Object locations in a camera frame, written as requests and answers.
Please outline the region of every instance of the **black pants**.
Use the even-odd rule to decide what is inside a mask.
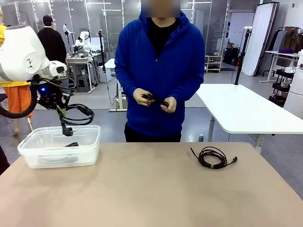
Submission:
[[[124,134],[126,142],[177,143],[181,141],[181,132],[169,136],[146,136],[129,127],[127,123]]]
[[[4,173],[4,171],[9,167],[8,160],[4,154],[4,151],[2,150],[2,147],[0,146],[0,175]]]

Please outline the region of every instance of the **hood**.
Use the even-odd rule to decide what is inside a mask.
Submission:
[[[189,22],[188,18],[186,17],[185,13],[183,13],[181,10],[180,10],[180,17],[178,17],[177,20],[179,21],[179,26],[176,29],[176,31],[174,31],[171,34],[171,38],[175,38],[175,37],[179,36],[180,34],[187,31],[190,27],[190,22]],[[148,26],[150,23],[150,17],[145,17],[144,10],[141,10],[141,14],[139,16],[139,21],[142,23],[144,31],[147,32],[147,29],[148,29]]]

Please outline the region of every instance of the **man's right hand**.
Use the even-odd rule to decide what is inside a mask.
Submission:
[[[141,88],[137,88],[133,93],[133,97],[139,105],[149,106],[152,102],[142,97],[143,95],[148,95],[148,94],[150,94],[150,92],[145,91]]]

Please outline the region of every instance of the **yellow shirt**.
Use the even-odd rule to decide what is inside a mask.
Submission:
[[[4,43],[4,30],[6,27],[4,25],[0,26],[0,47]],[[17,87],[17,86],[24,86],[28,85],[30,83],[27,83],[26,81],[21,81],[21,82],[0,82],[0,85],[2,87]]]

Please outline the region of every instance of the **black shirt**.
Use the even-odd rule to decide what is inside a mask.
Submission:
[[[168,27],[159,27],[150,18],[148,39],[154,47],[157,57],[161,53],[170,35],[177,29],[178,25],[179,21],[176,19],[176,21]]]
[[[37,35],[45,49],[48,60],[65,63],[66,49],[60,33],[51,27],[45,27]]]

